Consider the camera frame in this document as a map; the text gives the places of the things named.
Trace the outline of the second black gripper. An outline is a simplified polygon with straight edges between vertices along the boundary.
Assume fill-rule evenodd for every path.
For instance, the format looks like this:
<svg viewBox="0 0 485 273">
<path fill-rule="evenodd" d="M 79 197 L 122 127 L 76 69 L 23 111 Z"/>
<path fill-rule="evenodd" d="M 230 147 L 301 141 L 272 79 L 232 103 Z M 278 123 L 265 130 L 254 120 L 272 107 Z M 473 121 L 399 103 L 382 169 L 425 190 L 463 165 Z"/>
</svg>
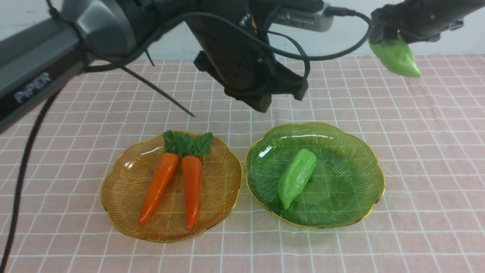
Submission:
<svg viewBox="0 0 485 273">
<path fill-rule="evenodd" d="M 405 0 L 371 12 L 371 44 L 397 40 L 437 42 L 441 33 L 464 26 L 469 14 L 483 8 L 483 0 Z"/>
</svg>

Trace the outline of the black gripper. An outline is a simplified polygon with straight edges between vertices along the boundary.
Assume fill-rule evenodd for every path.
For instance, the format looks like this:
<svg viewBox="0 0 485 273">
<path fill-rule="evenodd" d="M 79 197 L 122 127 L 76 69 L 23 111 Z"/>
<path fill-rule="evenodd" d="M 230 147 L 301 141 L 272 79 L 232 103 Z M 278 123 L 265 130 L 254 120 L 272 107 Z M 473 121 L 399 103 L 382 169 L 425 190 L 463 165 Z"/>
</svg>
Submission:
<svg viewBox="0 0 485 273">
<path fill-rule="evenodd" d="M 195 66 L 220 83 L 226 95 L 261 113 L 269 109 L 272 95 L 301 101 L 308 90 L 308 61 L 300 76 L 256 42 L 269 44 L 269 27 L 281 7 L 266 0 L 196 0 L 192 10 L 207 15 L 186 20 L 202 47 Z"/>
</svg>

